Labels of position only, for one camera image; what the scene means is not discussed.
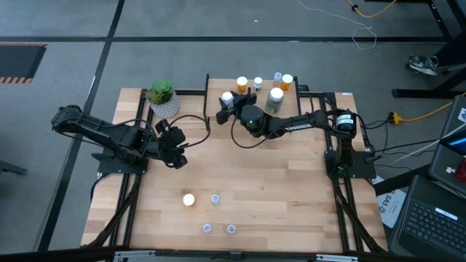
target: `white pot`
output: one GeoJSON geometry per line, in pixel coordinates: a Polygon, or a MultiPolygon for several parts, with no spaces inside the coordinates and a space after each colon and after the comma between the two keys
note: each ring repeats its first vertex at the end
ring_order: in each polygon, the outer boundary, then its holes
{"type": "Polygon", "coordinates": [[[180,111],[180,98],[176,95],[175,90],[173,90],[172,99],[166,102],[163,105],[156,105],[151,103],[151,108],[154,110],[154,113],[157,116],[160,116],[164,119],[175,116],[178,111],[180,111]]]}

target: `wooden table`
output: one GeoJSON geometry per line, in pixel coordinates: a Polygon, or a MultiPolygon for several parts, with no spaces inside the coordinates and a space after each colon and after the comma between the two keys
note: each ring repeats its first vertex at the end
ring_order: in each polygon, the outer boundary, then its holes
{"type": "MultiPolygon", "coordinates": [[[[163,162],[149,161],[138,197],[131,248],[171,250],[236,250],[271,252],[341,252],[341,240],[335,200],[330,179],[326,175],[323,152],[324,132],[301,130],[268,140],[254,149],[242,149],[230,137],[232,118],[218,125],[215,115],[220,109],[221,93],[236,88],[235,80],[210,79],[206,114],[211,117],[212,132],[204,143],[188,148],[188,164],[179,170],[168,169],[163,162]],[[194,206],[185,207],[184,194],[196,197],[194,206]],[[220,196],[213,205],[212,194],[220,196]],[[202,225],[213,226],[211,234],[202,225]],[[234,224],[237,233],[228,235],[226,226],[234,224]]],[[[264,81],[257,106],[264,108],[270,81],[264,81]]],[[[113,122],[135,117],[140,89],[122,89],[113,122]]],[[[337,106],[356,112],[351,94],[336,93],[337,106]]],[[[177,116],[202,116],[204,96],[182,95],[177,116]]],[[[311,111],[309,98],[300,98],[301,110],[311,111]]],[[[146,103],[143,118],[149,109],[146,103]]],[[[314,99],[315,109],[319,108],[314,99]]],[[[277,116],[298,114],[294,86],[285,93],[277,116]]],[[[204,124],[185,118],[177,122],[187,141],[205,137],[204,124]]],[[[243,145],[257,143],[237,123],[234,136],[243,145]]],[[[356,150],[364,149],[358,127],[353,140],[356,150]]],[[[89,217],[82,237],[86,244],[98,235],[114,214],[122,175],[110,175],[95,188],[89,217]]],[[[376,195],[363,179],[352,179],[358,217],[372,237],[387,248],[376,195]]],[[[126,218],[120,225],[117,244],[122,244],[126,218]]],[[[352,227],[347,218],[349,243],[355,249],[352,227]]]]}

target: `potted plant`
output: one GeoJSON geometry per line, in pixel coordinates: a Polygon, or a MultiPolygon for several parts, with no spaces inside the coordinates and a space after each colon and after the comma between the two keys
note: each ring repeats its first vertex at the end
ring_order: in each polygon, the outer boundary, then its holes
{"type": "Polygon", "coordinates": [[[155,81],[147,92],[147,99],[151,102],[151,108],[157,116],[170,118],[180,110],[180,99],[169,79],[155,81]]]}

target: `laptop keyboard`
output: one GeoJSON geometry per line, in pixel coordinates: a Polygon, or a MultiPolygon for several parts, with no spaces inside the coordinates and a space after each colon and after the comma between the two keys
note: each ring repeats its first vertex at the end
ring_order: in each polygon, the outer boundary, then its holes
{"type": "Polygon", "coordinates": [[[452,254],[466,253],[466,226],[430,205],[411,201],[403,230],[452,254]]]}

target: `shoe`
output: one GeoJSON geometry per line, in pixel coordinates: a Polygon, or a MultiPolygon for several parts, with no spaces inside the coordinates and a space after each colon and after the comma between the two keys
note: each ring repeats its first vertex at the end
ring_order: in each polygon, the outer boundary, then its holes
{"type": "Polygon", "coordinates": [[[409,56],[408,67],[409,69],[430,76],[437,76],[438,61],[436,57],[425,56],[409,56]]]}

